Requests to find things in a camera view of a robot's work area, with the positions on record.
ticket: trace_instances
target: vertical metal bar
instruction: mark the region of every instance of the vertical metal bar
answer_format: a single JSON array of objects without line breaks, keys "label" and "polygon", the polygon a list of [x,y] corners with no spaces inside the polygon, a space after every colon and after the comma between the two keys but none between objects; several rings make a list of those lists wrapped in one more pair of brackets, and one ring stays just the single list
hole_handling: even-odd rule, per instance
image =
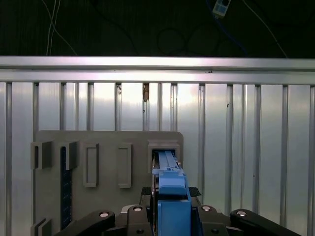
[{"label": "vertical metal bar", "polygon": [[280,85],[261,86],[259,214],[279,223],[282,99]]},{"label": "vertical metal bar", "polygon": [[61,83],[60,84],[60,122],[59,122],[59,129],[65,130],[65,122],[66,122],[66,113],[65,113],[65,106],[66,106],[66,84]]},{"label": "vertical metal bar", "polygon": [[94,83],[93,130],[115,130],[115,83]]},{"label": "vertical metal bar", "polygon": [[233,85],[231,210],[240,209],[243,190],[243,86]]},{"label": "vertical metal bar", "polygon": [[88,125],[87,130],[93,130],[94,114],[94,84],[88,84]]},{"label": "vertical metal bar", "polygon": [[33,84],[12,83],[12,235],[24,236],[32,225]]},{"label": "vertical metal bar", "polygon": [[177,85],[171,87],[171,131],[177,131]]},{"label": "vertical metal bar", "polygon": [[5,107],[6,84],[0,82],[0,235],[5,235]]},{"label": "vertical metal bar", "polygon": [[178,84],[173,103],[173,128],[184,136],[183,167],[190,186],[198,184],[199,84]]},{"label": "vertical metal bar", "polygon": [[142,101],[142,131],[150,130],[150,84],[143,84],[143,101]]},{"label": "vertical metal bar", "polygon": [[225,211],[231,212],[232,204],[232,145],[233,145],[233,87],[227,86],[226,101],[226,171],[225,171]]},{"label": "vertical metal bar", "polygon": [[122,129],[122,85],[116,84],[115,90],[115,130]]},{"label": "vertical metal bar", "polygon": [[315,87],[311,87],[310,103],[310,159],[307,235],[314,235],[314,178],[315,178]]},{"label": "vertical metal bar", "polygon": [[12,84],[5,88],[5,235],[12,235]]},{"label": "vertical metal bar", "polygon": [[288,87],[283,87],[280,225],[286,226]]},{"label": "vertical metal bar", "polygon": [[255,85],[244,85],[243,98],[243,176],[241,208],[253,209],[255,159]]},{"label": "vertical metal bar", "polygon": [[160,130],[160,84],[151,83],[149,86],[149,130]]},{"label": "vertical metal bar", "polygon": [[259,213],[259,167],[260,167],[260,133],[261,133],[261,90],[255,87],[254,93],[254,193],[252,210]]},{"label": "vertical metal bar", "polygon": [[[36,133],[38,131],[38,85],[33,84],[33,98],[32,98],[32,141],[35,141]],[[31,182],[32,182],[32,224],[36,222],[36,215],[35,215],[35,207],[36,207],[36,194],[35,194],[35,170],[31,171]]]},{"label": "vertical metal bar", "polygon": [[287,227],[307,234],[310,155],[310,86],[288,88]]},{"label": "vertical metal bar", "polygon": [[171,93],[172,85],[165,83],[161,85],[161,112],[160,112],[160,130],[171,130]]},{"label": "vertical metal bar", "polygon": [[143,84],[122,83],[122,130],[142,131]]},{"label": "vertical metal bar", "polygon": [[199,86],[199,148],[198,148],[198,189],[201,193],[201,202],[204,202],[204,175],[205,175],[205,106],[206,88]]},{"label": "vertical metal bar", "polygon": [[206,85],[204,203],[225,212],[227,86]]},{"label": "vertical metal bar", "polygon": [[88,83],[79,83],[78,101],[78,129],[87,130],[88,127]]}]

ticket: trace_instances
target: silver wall panel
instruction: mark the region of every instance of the silver wall panel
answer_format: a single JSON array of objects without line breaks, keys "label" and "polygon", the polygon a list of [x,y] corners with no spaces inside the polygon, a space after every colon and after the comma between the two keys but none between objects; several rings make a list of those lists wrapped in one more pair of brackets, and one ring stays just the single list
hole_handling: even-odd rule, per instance
[{"label": "silver wall panel", "polygon": [[[90,67],[89,59],[76,60],[79,64],[74,66],[80,70],[23,70],[20,64],[16,70],[0,72],[0,81],[15,82],[7,135],[6,85],[0,83],[0,235],[5,235],[5,200],[8,219],[12,219],[12,227],[7,221],[9,234],[12,228],[8,236],[29,233],[32,174],[27,150],[37,125],[39,130],[178,130],[184,135],[184,169],[190,186],[204,187],[205,204],[224,213],[239,207],[257,210],[277,223],[281,213],[281,223],[302,235],[306,235],[308,220],[309,226],[314,224],[308,218],[314,215],[314,195],[309,193],[314,190],[310,186],[314,171],[308,166],[314,163],[309,154],[310,119],[314,119],[310,117],[309,85],[315,84],[314,72],[310,72],[314,69],[292,69],[291,62],[281,61],[287,63],[283,71],[277,67],[277,60],[269,64],[271,67],[259,66],[270,60],[256,60],[255,65],[236,67],[242,71],[205,73],[228,67],[220,65],[224,60],[193,59],[203,65],[195,70],[197,65],[187,64],[189,59],[184,59],[184,64],[169,59],[173,70],[164,70],[170,68],[166,65],[147,70],[146,60],[141,60],[143,71],[130,67],[125,68],[128,71],[107,71],[95,69],[109,65]],[[132,65],[138,62],[132,59]],[[260,68],[265,71],[250,71]],[[33,87],[27,81],[41,83]],[[144,101],[142,83],[150,83],[148,101]],[[32,101],[33,88],[38,89],[38,97],[34,95],[38,99],[36,110],[32,110],[36,103]],[[199,88],[204,89],[205,100]],[[11,159],[12,194],[8,172]],[[5,160],[9,161],[6,180]],[[309,227],[308,236],[313,235]]]},{"label": "silver wall panel", "polygon": [[38,90],[38,129],[60,129],[60,83],[40,83]]},{"label": "silver wall panel", "polygon": [[184,136],[184,171],[198,185],[199,84],[178,84],[177,131]]},{"label": "silver wall panel", "polygon": [[88,125],[88,83],[79,83],[78,106],[79,130],[87,130]]},{"label": "silver wall panel", "polygon": [[255,127],[255,86],[244,86],[244,115],[243,115],[243,177],[242,177],[242,208],[253,209],[254,192],[254,131]]},{"label": "silver wall panel", "polygon": [[122,83],[122,131],[142,130],[143,84]]},{"label": "silver wall panel", "polygon": [[5,83],[0,83],[0,235],[5,227]]},{"label": "silver wall panel", "polygon": [[226,108],[227,86],[206,85],[204,203],[223,213],[228,197]]},{"label": "silver wall panel", "polygon": [[231,210],[240,209],[243,180],[243,86],[233,86]]},{"label": "silver wall panel", "polygon": [[277,223],[281,195],[282,92],[280,85],[261,86],[259,214]]},{"label": "silver wall panel", "polygon": [[25,236],[32,224],[32,83],[12,84],[12,235]]},{"label": "silver wall panel", "polygon": [[310,86],[288,88],[287,227],[307,234]]},{"label": "silver wall panel", "polygon": [[161,131],[170,131],[171,130],[171,87],[172,85],[161,84]]},{"label": "silver wall panel", "polygon": [[160,84],[151,83],[149,89],[149,130],[159,131]]},{"label": "silver wall panel", "polygon": [[65,87],[65,129],[78,130],[78,83]]},{"label": "silver wall panel", "polygon": [[115,83],[94,83],[93,130],[115,130]]}]

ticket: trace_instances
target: rectangular slot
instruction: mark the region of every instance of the rectangular slot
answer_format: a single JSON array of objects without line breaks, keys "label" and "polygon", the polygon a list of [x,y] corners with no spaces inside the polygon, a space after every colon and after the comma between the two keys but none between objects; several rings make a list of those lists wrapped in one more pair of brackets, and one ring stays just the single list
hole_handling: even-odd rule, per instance
[{"label": "rectangular slot", "polygon": [[61,230],[66,228],[72,219],[72,171],[66,169],[66,153],[66,147],[61,147]]},{"label": "rectangular slot", "polygon": [[31,143],[31,169],[45,169],[52,166],[52,142]]},{"label": "rectangular slot", "polygon": [[117,151],[117,175],[120,188],[131,188],[131,147],[132,144],[120,144]]},{"label": "rectangular slot", "polygon": [[177,160],[182,165],[183,157],[181,156],[181,149],[177,140],[148,140],[148,173],[152,172],[152,160],[154,158],[154,151],[158,150],[172,150]]},{"label": "rectangular slot", "polygon": [[98,144],[83,144],[83,185],[96,188],[98,178]]},{"label": "rectangular slot", "polygon": [[34,169],[38,168],[38,146],[34,146]]}]

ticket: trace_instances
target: screw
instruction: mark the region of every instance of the screw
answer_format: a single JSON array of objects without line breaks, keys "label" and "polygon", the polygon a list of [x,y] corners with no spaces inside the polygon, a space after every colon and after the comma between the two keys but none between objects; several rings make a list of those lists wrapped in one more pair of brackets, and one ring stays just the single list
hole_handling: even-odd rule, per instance
[{"label": "screw", "polygon": [[104,218],[104,217],[107,217],[107,216],[108,216],[108,213],[107,213],[107,212],[102,212],[99,216],[102,217],[102,218]]},{"label": "screw", "polygon": [[238,211],[236,214],[238,214],[239,216],[245,217],[246,213],[243,211]]},{"label": "screw", "polygon": [[202,209],[203,209],[204,211],[210,211],[210,210],[211,210],[211,208],[210,208],[209,206],[203,206]]},{"label": "screw", "polygon": [[211,232],[213,232],[216,235],[219,233],[219,231],[217,229],[212,229]]},{"label": "screw", "polygon": [[142,208],[141,208],[141,207],[139,207],[139,206],[136,206],[133,210],[134,210],[134,211],[141,211],[141,210],[142,210]]}]

